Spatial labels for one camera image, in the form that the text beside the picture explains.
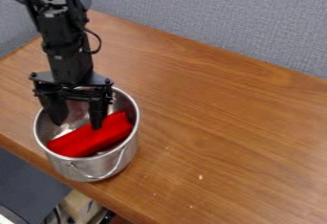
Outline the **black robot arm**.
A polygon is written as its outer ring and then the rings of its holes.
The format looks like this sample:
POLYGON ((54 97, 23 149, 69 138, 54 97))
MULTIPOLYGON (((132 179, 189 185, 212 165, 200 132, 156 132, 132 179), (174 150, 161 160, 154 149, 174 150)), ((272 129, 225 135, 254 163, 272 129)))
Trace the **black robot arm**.
POLYGON ((89 123, 102 127, 108 105, 112 103, 109 78, 93 71, 89 46, 86 9, 80 0, 15 0, 25 6, 37 32, 49 70, 31 73, 34 96, 50 121, 60 125, 69 116, 69 101, 88 103, 89 123))

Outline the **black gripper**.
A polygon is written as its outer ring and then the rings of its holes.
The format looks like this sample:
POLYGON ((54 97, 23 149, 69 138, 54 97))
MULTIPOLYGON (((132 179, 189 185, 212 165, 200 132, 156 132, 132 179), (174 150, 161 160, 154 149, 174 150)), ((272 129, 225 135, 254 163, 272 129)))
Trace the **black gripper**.
POLYGON ((44 112, 61 125, 69 114, 66 101, 86 101, 92 129, 100 129, 112 101, 113 81, 94 72, 92 51, 84 45, 49 47, 46 44, 42 51, 49 70, 31 72, 29 79, 44 112))

